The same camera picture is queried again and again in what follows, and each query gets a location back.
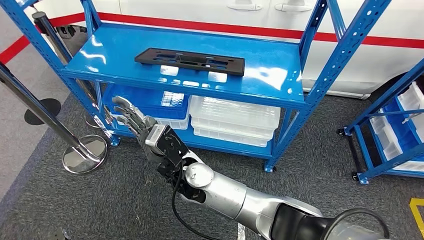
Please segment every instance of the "white car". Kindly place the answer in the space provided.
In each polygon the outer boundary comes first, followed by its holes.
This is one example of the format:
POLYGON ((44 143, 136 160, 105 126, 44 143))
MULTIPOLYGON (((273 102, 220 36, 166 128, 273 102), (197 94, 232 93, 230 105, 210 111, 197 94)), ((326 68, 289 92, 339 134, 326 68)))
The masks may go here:
MULTIPOLYGON (((116 22, 123 22, 125 16, 142 16, 146 17, 146 25, 156 27, 184 29, 189 26, 200 32, 288 42, 299 42, 316 1, 93 0, 99 13, 116 14, 116 22)), ((348 26, 364 1, 337 2, 348 26)), ((79 0, 42 0, 34 7, 46 12, 49 18, 83 12, 79 0)), ((85 26, 84 22, 75 24, 85 26)), ((309 51, 302 75, 304 90, 313 86, 336 44, 331 17, 327 13, 309 51)), ((390 79, 409 71, 422 58, 424 0, 392 0, 328 93, 366 99, 390 79)))

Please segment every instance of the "black cable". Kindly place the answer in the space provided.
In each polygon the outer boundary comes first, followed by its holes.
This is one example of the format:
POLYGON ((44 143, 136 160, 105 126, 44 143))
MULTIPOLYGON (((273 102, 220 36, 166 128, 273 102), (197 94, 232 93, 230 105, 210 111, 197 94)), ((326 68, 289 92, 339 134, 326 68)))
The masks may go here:
POLYGON ((204 238, 204 239, 208 239, 208 240, 220 240, 219 238, 214 238, 211 236, 207 236, 203 233, 200 233, 196 230, 194 230, 190 225, 188 225, 178 214, 177 209, 175 208, 175 195, 177 194, 178 191, 178 187, 180 186, 181 183, 181 179, 183 178, 183 162, 181 162, 180 166, 179 166, 179 175, 178 175, 178 180, 176 181, 175 187, 173 188, 172 191, 172 199, 171 199, 171 204, 172 204, 172 211, 173 214, 175 215, 176 219, 178 219, 178 221, 184 225, 184 227, 186 227, 188 230, 192 231, 194 234, 199 235, 200 237, 204 238))
POLYGON ((383 228, 384 238, 385 239, 390 238, 390 232, 389 232, 389 228, 387 227, 387 224, 377 213, 365 208, 352 208, 340 213, 335 218, 333 218, 331 224, 325 228, 324 233, 321 235, 320 240, 327 240, 330 236, 330 233, 342 220, 355 214, 367 214, 367 215, 373 216, 375 219, 377 219, 378 223, 380 223, 381 227, 383 228))

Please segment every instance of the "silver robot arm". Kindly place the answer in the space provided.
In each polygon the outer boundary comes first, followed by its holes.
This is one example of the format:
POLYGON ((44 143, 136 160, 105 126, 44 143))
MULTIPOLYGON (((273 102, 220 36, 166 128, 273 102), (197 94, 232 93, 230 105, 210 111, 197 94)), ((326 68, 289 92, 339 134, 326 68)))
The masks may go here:
POLYGON ((213 171, 187 148, 170 126, 157 124, 153 117, 143 115, 125 98, 117 96, 112 100, 120 106, 115 107, 122 114, 117 120, 132 131, 147 159, 158 163, 156 170, 188 203, 211 208, 266 240, 389 238, 381 221, 386 238, 344 220, 337 223, 337 218, 325 218, 317 208, 302 201, 256 191, 213 171))

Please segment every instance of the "blue storage bin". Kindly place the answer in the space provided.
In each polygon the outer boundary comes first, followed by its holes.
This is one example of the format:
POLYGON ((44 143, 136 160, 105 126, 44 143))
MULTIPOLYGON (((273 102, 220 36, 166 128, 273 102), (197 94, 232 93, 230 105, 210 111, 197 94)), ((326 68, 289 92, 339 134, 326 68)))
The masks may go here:
POLYGON ((183 120, 189 106, 189 96, 183 93, 109 84, 103 94, 103 104, 112 113, 115 113, 116 104, 112 102, 115 96, 128 99, 143 114, 161 119, 183 120))
MULTIPOLYGON (((388 105, 383 107, 383 111, 388 112, 399 112, 403 111, 401 105, 399 104, 397 98, 392 99, 388 105)), ((411 120, 402 124, 402 122, 407 118, 406 114, 398 115, 386 115, 388 123, 391 125, 394 133, 396 134, 397 140, 399 142, 402 151, 405 153, 409 149, 421 144, 421 140, 417 135, 416 128, 411 120)), ((424 156, 418 157, 416 160, 421 161, 424 159, 424 156)))

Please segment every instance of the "black tray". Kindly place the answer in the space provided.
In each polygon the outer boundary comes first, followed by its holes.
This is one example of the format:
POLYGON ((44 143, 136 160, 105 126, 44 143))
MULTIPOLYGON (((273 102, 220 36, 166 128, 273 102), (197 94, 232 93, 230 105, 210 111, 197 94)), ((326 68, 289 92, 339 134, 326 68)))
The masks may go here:
POLYGON ((178 51, 150 47, 134 59, 142 64, 157 64, 243 76, 245 59, 241 57, 178 51))

